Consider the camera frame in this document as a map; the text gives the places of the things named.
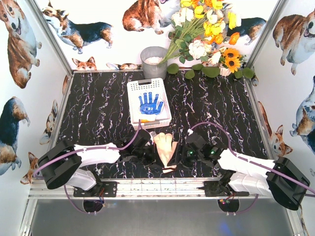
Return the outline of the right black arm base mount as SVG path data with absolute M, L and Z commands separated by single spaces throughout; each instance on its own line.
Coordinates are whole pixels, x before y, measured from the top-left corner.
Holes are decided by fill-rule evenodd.
M 249 192 L 233 190 L 225 180 L 204 181 L 203 186 L 197 189 L 203 190 L 206 197 L 247 197 L 250 195 Z

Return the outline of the blue dotted work glove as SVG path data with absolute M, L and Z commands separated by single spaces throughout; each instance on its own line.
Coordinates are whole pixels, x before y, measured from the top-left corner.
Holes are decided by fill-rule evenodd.
M 144 92 L 138 98 L 140 101 L 139 111 L 141 114 L 159 115 L 162 112 L 164 101 L 159 98 L 158 93 L 153 97 L 152 92 Z

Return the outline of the cream glove off table edge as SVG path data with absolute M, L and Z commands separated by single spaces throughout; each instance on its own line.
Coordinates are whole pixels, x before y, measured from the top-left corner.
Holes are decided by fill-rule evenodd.
M 165 134 L 161 132 L 154 137 L 154 143 L 157 146 L 157 152 L 162 161 L 164 169 L 175 169 L 177 165 L 168 165 L 178 144 L 178 142 L 173 141 L 173 135 L 170 133 Z

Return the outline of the yellow palm glove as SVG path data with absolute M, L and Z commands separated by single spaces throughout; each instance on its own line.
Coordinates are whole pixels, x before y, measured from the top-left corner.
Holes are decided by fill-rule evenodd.
M 140 115 L 140 120 L 142 123 L 146 123 L 146 122 L 153 122 L 156 120 L 156 115 L 146 115 L 146 114 L 141 114 Z

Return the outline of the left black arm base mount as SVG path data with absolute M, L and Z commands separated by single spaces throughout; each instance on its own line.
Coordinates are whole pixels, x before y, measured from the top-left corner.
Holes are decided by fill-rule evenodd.
M 92 171 L 92 174 L 96 178 L 96 185 L 90 190 L 75 187 L 74 197 L 116 197 L 118 185 L 116 181 L 102 181 L 96 172 Z

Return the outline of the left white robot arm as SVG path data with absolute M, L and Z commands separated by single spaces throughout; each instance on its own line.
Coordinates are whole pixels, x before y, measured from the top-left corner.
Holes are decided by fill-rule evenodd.
M 152 152 L 156 132 L 137 130 L 132 138 L 124 138 L 105 145 L 81 146 L 69 140 L 59 142 L 38 161 L 34 172 L 41 174 L 48 189 L 73 186 L 76 197 L 96 197 L 105 193 L 105 183 L 96 173 L 86 171 L 84 166 L 99 163 L 136 162 L 152 164 Z

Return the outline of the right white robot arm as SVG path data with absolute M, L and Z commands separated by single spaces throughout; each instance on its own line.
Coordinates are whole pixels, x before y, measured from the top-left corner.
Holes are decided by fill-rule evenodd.
M 196 132 L 187 136 L 183 146 L 167 135 L 165 157 L 168 169 L 178 164 L 188 167 L 194 161 L 220 169 L 223 174 L 217 190 L 227 195 L 247 192 L 268 196 L 290 210 L 299 209 L 310 186 L 306 176 L 285 157 L 271 160 L 240 154 L 212 146 Z

